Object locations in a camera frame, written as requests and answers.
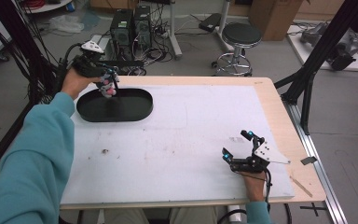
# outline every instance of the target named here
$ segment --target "desk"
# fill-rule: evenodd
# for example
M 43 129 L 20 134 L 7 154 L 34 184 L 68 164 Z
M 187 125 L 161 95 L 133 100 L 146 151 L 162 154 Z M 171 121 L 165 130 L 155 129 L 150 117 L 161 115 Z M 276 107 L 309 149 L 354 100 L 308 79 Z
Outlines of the desk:
M 222 38 L 223 29 L 226 26 L 226 19 L 227 19 L 230 1 L 231 0 L 224 0 L 220 24 L 219 24 L 219 26 L 215 27 L 215 30 L 216 30 L 217 35 L 219 36 L 219 39 L 224 43 L 226 50 L 232 52 L 232 51 L 234 51 L 234 48 L 232 46 L 230 46 L 229 44 L 227 44 Z M 179 47 L 178 41 L 176 40 L 176 36 L 175 36 L 175 0 L 171 0 L 170 3 L 171 3 L 170 4 L 171 17 L 170 17 L 170 30 L 168 31 L 168 34 L 169 34 L 172 49 L 174 52 L 174 58 L 179 59 L 182 57 L 182 51 Z
M 268 126 L 270 131 L 273 134 L 273 137 L 276 142 L 276 146 L 281 150 L 281 152 L 291 160 L 290 165 L 285 165 L 284 168 L 287 171 L 287 174 L 290 175 L 290 183 L 292 184 L 293 190 L 295 192 L 295 197 L 290 198 L 270 198 L 272 203 L 277 202 L 321 202 L 325 199 L 325 193 L 323 187 L 319 181 L 318 176 L 316 175 L 312 165 L 303 165 L 300 160 L 307 157 L 307 154 L 297 136 L 296 130 L 293 127 L 293 124 L 287 115 L 281 99 L 276 92 L 273 83 L 268 78 L 263 77 L 251 77 L 251 78 L 238 78 L 238 77 L 120 77 L 119 86 L 232 86 L 232 87 L 253 87 L 259 99 L 259 102 L 264 110 Z M 76 127 L 82 125 L 88 125 L 86 121 L 78 122 Z M 133 124 L 130 128 L 136 128 L 136 124 Z M 101 150 L 96 149 L 96 153 L 100 154 Z M 77 177 L 84 178 L 84 181 L 87 181 L 87 176 L 82 176 L 76 169 L 72 170 L 72 175 Z M 92 198 L 92 194 L 99 193 L 98 189 L 100 186 L 105 186 L 109 184 L 109 179 L 111 176 L 106 175 L 102 177 L 99 182 L 94 183 L 93 190 L 89 191 L 89 195 Z M 163 207 L 163 206 L 186 206 L 186 205 L 227 205 L 227 204 L 241 204 L 246 203 L 245 198 L 237 199 L 222 199 L 217 201 L 203 201 L 197 200 L 196 202 L 191 202 L 190 200 L 183 202 L 169 202 L 167 199 L 166 202 L 154 202 L 154 203 L 128 203 L 128 202 L 115 202 L 115 203 L 73 203 L 69 197 L 69 194 L 74 195 L 73 193 L 81 191 L 81 185 L 71 184 L 71 178 L 68 183 L 67 189 L 62 197 L 62 209 L 88 209 L 88 208 L 109 208 L 109 207 Z

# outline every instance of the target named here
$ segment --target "metal stool leg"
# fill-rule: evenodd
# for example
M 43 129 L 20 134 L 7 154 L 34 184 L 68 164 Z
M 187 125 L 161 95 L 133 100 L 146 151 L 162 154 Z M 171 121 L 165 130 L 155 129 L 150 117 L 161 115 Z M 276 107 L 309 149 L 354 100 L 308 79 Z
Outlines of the metal stool leg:
M 242 48 L 236 47 L 233 53 L 225 53 L 217 58 L 214 64 L 217 68 L 216 74 L 223 71 L 232 76 L 250 77 L 252 75 L 251 63 L 241 54 L 241 50 Z

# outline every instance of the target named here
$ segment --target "white tabletop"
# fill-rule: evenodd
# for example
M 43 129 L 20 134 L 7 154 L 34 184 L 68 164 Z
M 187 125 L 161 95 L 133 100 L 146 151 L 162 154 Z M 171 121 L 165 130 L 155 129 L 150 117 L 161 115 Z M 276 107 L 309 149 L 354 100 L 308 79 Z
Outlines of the white tabletop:
M 241 178 L 221 159 L 222 147 L 236 158 L 249 155 L 242 129 L 266 137 L 291 161 L 268 167 L 272 203 L 325 199 L 313 166 L 300 162 L 307 154 L 269 78 L 120 77 L 119 86 L 150 91 L 155 108 L 128 123 L 73 115 L 76 152 L 62 209 L 246 203 Z
M 76 152 L 62 206 L 172 206 L 246 200 L 240 175 L 222 160 L 251 155 L 252 130 L 276 146 L 253 87 L 138 86 L 153 96 L 149 117 L 92 123 L 77 113 Z M 282 164 L 272 163 L 270 198 L 294 196 Z

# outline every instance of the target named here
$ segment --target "stool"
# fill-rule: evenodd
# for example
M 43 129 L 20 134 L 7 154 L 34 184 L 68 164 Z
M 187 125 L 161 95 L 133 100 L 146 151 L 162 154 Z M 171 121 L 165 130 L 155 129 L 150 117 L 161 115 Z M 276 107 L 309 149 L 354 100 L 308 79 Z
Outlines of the stool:
M 230 23 L 223 29 L 223 40 L 234 48 L 234 52 L 222 54 L 212 63 L 220 71 L 233 76 L 252 76 L 252 67 L 245 57 L 245 49 L 255 47 L 261 41 L 261 32 L 251 25 L 244 23 Z

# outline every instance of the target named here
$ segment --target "black tray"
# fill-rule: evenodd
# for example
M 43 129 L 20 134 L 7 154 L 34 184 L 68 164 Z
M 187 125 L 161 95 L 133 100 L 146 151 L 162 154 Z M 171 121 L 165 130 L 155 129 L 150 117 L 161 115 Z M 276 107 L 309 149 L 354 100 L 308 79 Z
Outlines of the black tray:
M 76 108 L 81 118 L 90 122 L 137 121 L 150 115 L 153 97 L 148 91 L 127 88 L 108 99 L 94 90 L 82 95 Z

